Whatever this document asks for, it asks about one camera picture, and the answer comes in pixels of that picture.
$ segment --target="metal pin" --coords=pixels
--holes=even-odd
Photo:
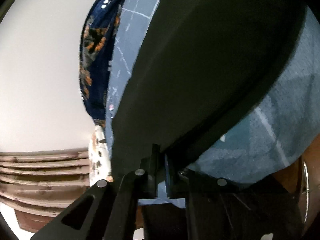
[[[306,177],[306,193],[307,193],[306,213],[304,215],[304,222],[306,222],[308,217],[308,210],[309,210],[309,175],[308,175],[307,164],[305,161],[303,161],[303,171]]]
[[[135,174],[137,176],[142,176],[144,173],[145,173],[145,171],[143,169],[137,169],[136,172],[135,172]]]
[[[225,179],[218,179],[217,180],[217,184],[219,185],[219,186],[225,186],[225,185],[227,185],[227,181],[225,180]]]
[[[101,179],[97,182],[98,187],[105,187],[108,184],[108,182],[104,179]]]

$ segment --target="white ceiling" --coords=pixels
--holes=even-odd
[[[95,0],[16,0],[0,24],[0,152],[86,147],[78,85],[82,26]]]

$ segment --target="dark curved cover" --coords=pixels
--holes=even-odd
[[[1,240],[19,240],[16,235],[12,232],[11,228],[8,226],[4,217],[0,213],[0,236]]]
[[[113,176],[153,143],[195,161],[266,94],[294,50],[301,0],[161,0],[112,121]]]

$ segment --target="wooden louvered panel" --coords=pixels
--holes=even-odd
[[[53,217],[44,217],[34,214],[25,213],[19,210],[15,210],[19,227],[23,230],[31,233],[36,233],[49,223]]]
[[[7,199],[4,197],[0,197],[0,202],[16,210],[20,210],[22,212],[40,215],[40,216],[46,216],[46,217],[56,217],[57,215],[60,214],[61,211],[64,210],[64,208],[51,208],[51,207],[40,207],[40,206],[28,205],[28,204],[21,203],[19,201],[13,201],[11,199]]]
[[[71,187],[89,186],[89,175],[68,175],[68,176],[27,176],[27,175],[8,175],[0,174],[0,180],[7,183],[36,185],[49,187]]]
[[[43,207],[59,207],[66,208],[81,194],[87,187],[60,187],[57,189],[47,189],[42,191],[36,190],[20,190],[12,187],[12,184],[0,183],[0,196],[19,202],[43,206]]]
[[[89,186],[88,152],[0,156],[0,202],[14,208],[19,225],[30,232],[43,227]]]
[[[89,165],[48,169],[19,169],[0,167],[0,173],[19,175],[72,175],[88,174]]]
[[[61,168],[61,167],[71,167],[71,166],[84,166],[88,165],[88,159],[78,159],[71,161],[56,161],[56,162],[0,162],[0,166],[10,167],[10,168]]]
[[[73,152],[49,155],[0,156],[0,162],[48,162],[88,158],[88,152]]]

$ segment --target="blue fabric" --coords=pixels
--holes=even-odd
[[[95,125],[105,127],[110,65],[124,0],[96,0],[82,31],[79,79],[83,102]]]
[[[176,198],[170,199],[167,197],[167,192],[165,189],[165,181],[159,183],[158,185],[158,197],[156,199],[139,199],[138,204],[140,206],[144,205],[156,205],[156,204],[164,204],[164,203],[172,203],[176,207],[185,208],[186,201],[184,198]]]

